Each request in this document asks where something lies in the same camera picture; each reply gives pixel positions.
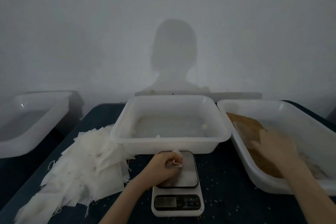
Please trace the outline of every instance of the hand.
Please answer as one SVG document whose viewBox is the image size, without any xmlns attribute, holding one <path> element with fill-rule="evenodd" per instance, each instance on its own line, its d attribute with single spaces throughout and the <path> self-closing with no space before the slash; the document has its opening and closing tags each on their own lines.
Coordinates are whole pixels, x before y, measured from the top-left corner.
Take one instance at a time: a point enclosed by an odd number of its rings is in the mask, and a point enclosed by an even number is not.
<svg viewBox="0 0 336 224">
<path fill-rule="evenodd" d="M 259 130 L 260 143 L 251 141 L 260 154 L 275 164 L 278 168 L 293 164 L 300 159 L 293 140 L 276 130 Z"/>
<path fill-rule="evenodd" d="M 181 156 L 173 151 L 155 154 L 144 170 L 135 178 L 137 184 L 146 190 L 177 175 L 178 167 L 166 168 L 166 163 L 170 159 L 174 159 L 175 162 L 180 164 L 183 163 Z"/>
</svg>

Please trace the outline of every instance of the white plastic tray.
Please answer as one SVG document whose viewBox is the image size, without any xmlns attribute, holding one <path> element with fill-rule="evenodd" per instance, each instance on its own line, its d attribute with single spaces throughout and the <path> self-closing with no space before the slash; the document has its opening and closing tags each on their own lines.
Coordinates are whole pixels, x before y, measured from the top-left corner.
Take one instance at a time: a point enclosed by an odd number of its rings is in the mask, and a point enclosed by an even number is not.
<svg viewBox="0 0 336 224">
<path fill-rule="evenodd" d="M 0 158 L 33 150 L 69 110 L 71 92 L 27 93 L 0 104 Z"/>
<path fill-rule="evenodd" d="M 112 140 L 131 154 L 174 149 L 210 153 L 230 136 L 230 124 L 205 96 L 134 97 L 111 130 Z"/>
<path fill-rule="evenodd" d="M 328 195 L 336 195 L 336 133 L 300 109 L 283 101 L 221 100 L 217 103 L 224 116 L 226 112 L 258 120 L 265 128 L 276 128 L 295 140 L 299 152 L 309 156 L 331 179 L 318 180 Z M 232 141 L 251 181 L 269 193 L 292 194 L 287 182 L 265 174 L 251 158 L 235 127 L 230 123 Z"/>
</svg>

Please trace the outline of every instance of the pile of tea bags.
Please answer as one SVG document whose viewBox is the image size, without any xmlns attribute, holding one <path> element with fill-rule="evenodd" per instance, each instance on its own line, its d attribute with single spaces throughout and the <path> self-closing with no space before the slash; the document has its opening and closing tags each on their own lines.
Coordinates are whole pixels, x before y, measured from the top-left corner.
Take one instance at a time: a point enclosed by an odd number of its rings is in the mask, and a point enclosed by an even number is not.
<svg viewBox="0 0 336 224">
<path fill-rule="evenodd" d="M 110 139 L 111 126 L 80 132 L 42 180 L 42 189 L 15 217 L 16 224 L 48 223 L 63 206 L 88 206 L 124 189 L 134 159 Z"/>
</svg>

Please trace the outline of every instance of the dark blue tablecloth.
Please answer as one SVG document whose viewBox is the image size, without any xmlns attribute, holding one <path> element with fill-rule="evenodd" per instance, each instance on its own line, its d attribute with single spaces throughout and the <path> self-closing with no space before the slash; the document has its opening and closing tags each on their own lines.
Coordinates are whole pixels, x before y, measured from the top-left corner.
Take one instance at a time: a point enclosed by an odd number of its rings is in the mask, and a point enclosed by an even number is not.
<svg viewBox="0 0 336 224">
<path fill-rule="evenodd" d="M 18 209 L 39 191 L 41 180 L 48 172 L 49 162 L 60 157 L 61 152 L 73 143 L 78 132 L 115 123 L 123 108 L 123 104 L 102 104 L 93 108 L 2 209 L 0 223 L 12 223 Z M 151 157 L 138 155 L 130 162 L 131 178 L 141 172 Z M 195 160 L 205 200 L 201 217 L 155 217 L 151 211 L 152 190 L 149 190 L 137 202 L 129 223 L 305 223 L 294 196 L 269 194 L 254 186 L 231 140 L 220 143 L 210 154 L 195 155 Z M 83 205 L 63 207 L 49 223 L 98 223 L 118 196 L 119 193 L 92 203 L 86 218 L 86 207 Z"/>
</svg>

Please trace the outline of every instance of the digital kitchen scale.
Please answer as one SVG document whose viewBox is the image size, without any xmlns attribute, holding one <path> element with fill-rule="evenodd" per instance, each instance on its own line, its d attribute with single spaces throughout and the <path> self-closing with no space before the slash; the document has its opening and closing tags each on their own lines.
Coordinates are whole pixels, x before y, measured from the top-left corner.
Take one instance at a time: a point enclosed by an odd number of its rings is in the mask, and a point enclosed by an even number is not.
<svg viewBox="0 0 336 224">
<path fill-rule="evenodd" d="M 157 217 L 200 216 L 204 211 L 194 155 L 182 151 L 183 167 L 175 177 L 153 187 L 152 212 Z"/>
</svg>

